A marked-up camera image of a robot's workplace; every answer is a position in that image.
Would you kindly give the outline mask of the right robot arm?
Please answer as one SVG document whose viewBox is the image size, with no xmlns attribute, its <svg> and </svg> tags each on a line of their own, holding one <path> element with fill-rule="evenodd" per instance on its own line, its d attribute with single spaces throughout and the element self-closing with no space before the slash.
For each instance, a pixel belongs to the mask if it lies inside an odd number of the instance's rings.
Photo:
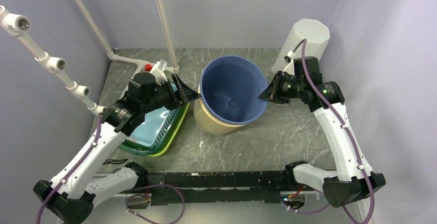
<svg viewBox="0 0 437 224">
<path fill-rule="evenodd" d="M 369 198 L 369 191 L 378 191 L 386 181 L 382 173 L 373 171 L 356 142 L 339 85 L 323 82 L 315 57 L 298 58 L 291 64 L 294 74 L 277 71 L 259 99 L 281 105 L 300 99 L 306 104 L 323 129 L 336 169 L 323 170 L 305 161 L 290 163 L 284 170 L 286 188 L 295 191 L 309 186 L 322 192 L 334 208 Z"/>
</svg>

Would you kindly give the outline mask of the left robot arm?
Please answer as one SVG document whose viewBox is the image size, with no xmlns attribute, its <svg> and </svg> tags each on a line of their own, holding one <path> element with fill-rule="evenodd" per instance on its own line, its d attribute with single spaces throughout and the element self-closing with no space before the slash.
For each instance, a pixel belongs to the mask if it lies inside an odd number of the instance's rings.
<svg viewBox="0 0 437 224">
<path fill-rule="evenodd" d="M 33 188 L 42 201 L 40 210 L 50 210 L 64 223 L 82 223 L 92 210 L 112 196 L 131 189 L 141 193 L 148 186 L 148 171 L 135 162 L 100 180 L 92 181 L 108 156 L 141 125 L 147 113 L 160 108 L 174 110 L 200 98 L 176 75 L 137 73 L 122 98 L 97 116 L 93 135 L 72 161 L 50 180 Z"/>
</svg>

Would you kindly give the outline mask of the blue bucket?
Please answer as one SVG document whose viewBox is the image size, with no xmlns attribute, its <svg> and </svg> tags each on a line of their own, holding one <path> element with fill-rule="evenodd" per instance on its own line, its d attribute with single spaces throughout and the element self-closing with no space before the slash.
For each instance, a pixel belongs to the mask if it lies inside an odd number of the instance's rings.
<svg viewBox="0 0 437 224">
<path fill-rule="evenodd" d="M 204 68 L 199 91 L 212 116 L 227 124 L 246 125 L 264 113 L 267 101 L 258 96 L 267 86 L 254 63 L 239 56 L 222 56 Z"/>
</svg>

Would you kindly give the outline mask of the cream cartoon bucket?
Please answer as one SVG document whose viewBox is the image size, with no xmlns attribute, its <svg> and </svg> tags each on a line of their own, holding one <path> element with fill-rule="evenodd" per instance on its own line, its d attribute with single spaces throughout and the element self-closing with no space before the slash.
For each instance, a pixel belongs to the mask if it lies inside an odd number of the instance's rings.
<svg viewBox="0 0 437 224">
<path fill-rule="evenodd" d="M 230 133 L 243 125 L 234 125 L 224 123 L 217 118 L 215 118 L 212 114 L 209 113 L 206 106 L 204 105 L 201 99 L 198 99 L 194 102 L 193 113 L 196 122 L 201 126 L 201 128 L 209 133 L 214 135 L 223 135 Z"/>
</svg>

